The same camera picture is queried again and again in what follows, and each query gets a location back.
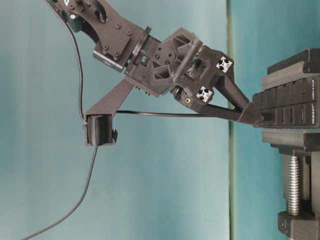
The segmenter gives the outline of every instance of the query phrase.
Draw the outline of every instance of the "black plastic part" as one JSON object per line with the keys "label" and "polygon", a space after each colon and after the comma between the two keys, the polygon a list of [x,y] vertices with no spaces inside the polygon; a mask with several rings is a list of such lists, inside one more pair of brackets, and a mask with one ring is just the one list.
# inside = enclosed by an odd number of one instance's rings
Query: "black plastic part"
{"label": "black plastic part", "polygon": [[318,70],[320,65],[320,49],[308,48],[292,57],[280,61],[268,68],[268,75],[299,62],[304,62],[303,72],[306,74],[313,73],[314,70]]}
{"label": "black plastic part", "polygon": [[267,89],[253,96],[263,128],[319,128],[320,75]]}
{"label": "black plastic part", "polygon": [[88,142],[93,146],[112,144],[112,115],[93,115],[88,117]]}
{"label": "black plastic part", "polygon": [[291,216],[286,211],[278,214],[278,229],[289,239],[320,240],[319,219],[309,213]]}

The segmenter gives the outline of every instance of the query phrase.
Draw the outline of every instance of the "bolt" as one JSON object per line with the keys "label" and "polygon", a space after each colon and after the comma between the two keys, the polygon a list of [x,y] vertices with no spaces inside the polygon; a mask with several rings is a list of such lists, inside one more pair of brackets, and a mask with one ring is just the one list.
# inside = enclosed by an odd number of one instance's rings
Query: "bolt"
{"label": "bolt", "polygon": [[288,159],[287,209],[291,216],[300,215],[300,161],[297,156]]}

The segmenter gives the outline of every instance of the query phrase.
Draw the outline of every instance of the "black wire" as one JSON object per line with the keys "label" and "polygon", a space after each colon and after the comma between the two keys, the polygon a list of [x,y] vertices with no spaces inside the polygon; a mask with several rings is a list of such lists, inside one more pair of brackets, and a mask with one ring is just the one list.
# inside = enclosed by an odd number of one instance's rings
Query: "black wire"
{"label": "black wire", "polygon": [[65,22],[62,16],[59,15],[57,10],[55,9],[54,6],[49,2],[49,0],[44,0],[44,2],[51,8],[51,10],[54,12],[54,14],[60,19],[62,24],[65,26],[67,29],[73,43],[75,55],[76,55],[76,61],[79,69],[79,94],[78,94],[78,110],[80,114],[81,120],[84,122],[86,125],[87,122],[85,121],[84,118],[84,113],[83,113],[83,107],[82,107],[82,95],[83,95],[83,86],[84,86],[84,74],[83,74],[83,68],[82,68],[82,63],[81,63],[81,58],[80,58],[80,52],[79,52],[79,47],[75,38],[75,35],[73,34],[72,30],[70,29],[69,25]]}
{"label": "black wire", "polygon": [[42,234],[44,233],[45,231],[48,231],[49,229],[52,229],[53,227],[57,226],[58,224],[60,224],[61,222],[63,222],[66,218],[68,218],[79,206],[80,204],[83,202],[86,194],[87,194],[87,190],[88,190],[88,187],[89,187],[89,184],[90,184],[90,180],[91,180],[91,175],[92,175],[92,171],[94,169],[94,165],[95,165],[95,161],[96,161],[96,155],[97,155],[97,151],[98,151],[98,146],[96,146],[94,148],[94,151],[93,151],[93,156],[92,156],[92,161],[91,161],[91,164],[90,164],[90,169],[89,169],[89,174],[88,174],[88,177],[87,177],[87,180],[86,180],[86,183],[85,183],[85,187],[84,187],[84,190],[83,190],[83,193],[82,193],[82,196],[80,198],[80,200],[76,203],[76,205],[65,215],[63,216],[62,218],[60,218],[58,221],[56,221],[55,223],[51,224],[50,226],[47,226],[45,227],[44,229],[40,230],[40,231],[37,231],[25,238],[23,238],[22,240],[28,240],[28,239],[31,239],[39,234]]}
{"label": "black wire", "polygon": [[159,113],[159,112],[143,112],[143,111],[128,111],[120,110],[118,114],[132,114],[148,117],[170,117],[170,118],[210,118],[202,114],[187,114],[187,113]]}

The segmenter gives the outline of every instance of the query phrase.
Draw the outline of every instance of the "black metal arm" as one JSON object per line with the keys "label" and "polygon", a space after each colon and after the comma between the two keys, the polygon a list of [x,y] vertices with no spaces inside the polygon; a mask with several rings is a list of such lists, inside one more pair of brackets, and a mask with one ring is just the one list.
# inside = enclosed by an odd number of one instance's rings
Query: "black metal arm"
{"label": "black metal arm", "polygon": [[[112,119],[136,86],[158,97],[168,92],[187,108],[208,116],[258,126],[264,117],[237,87],[234,61],[210,49],[193,33],[178,29],[160,42],[120,16],[106,0],[51,0],[75,32],[95,43],[93,56],[122,72],[125,79],[86,114],[87,145],[110,145],[117,140]],[[211,105],[216,88],[234,109]]]}

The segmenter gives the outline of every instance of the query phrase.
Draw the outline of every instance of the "teal background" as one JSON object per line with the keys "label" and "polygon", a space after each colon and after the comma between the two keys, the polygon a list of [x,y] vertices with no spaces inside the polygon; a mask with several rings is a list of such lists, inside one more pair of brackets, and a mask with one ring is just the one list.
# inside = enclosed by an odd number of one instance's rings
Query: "teal background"
{"label": "teal background", "polygon": [[[229,53],[247,96],[261,91],[267,67],[306,48],[320,48],[318,0],[229,0]],[[262,131],[231,125],[232,239],[282,240],[277,214],[286,209],[282,157]]]}
{"label": "teal background", "polygon": [[[227,51],[224,0],[110,3],[160,40],[183,26]],[[0,26],[0,239],[17,240],[78,201],[93,149],[84,146],[76,58],[59,20],[41,0],[11,0],[1,3]],[[87,36],[76,38],[87,110],[124,76],[92,57]],[[135,90],[122,109],[188,112],[170,94]],[[118,143],[98,150],[83,204],[37,239],[229,239],[227,121],[119,115],[116,127]]]}

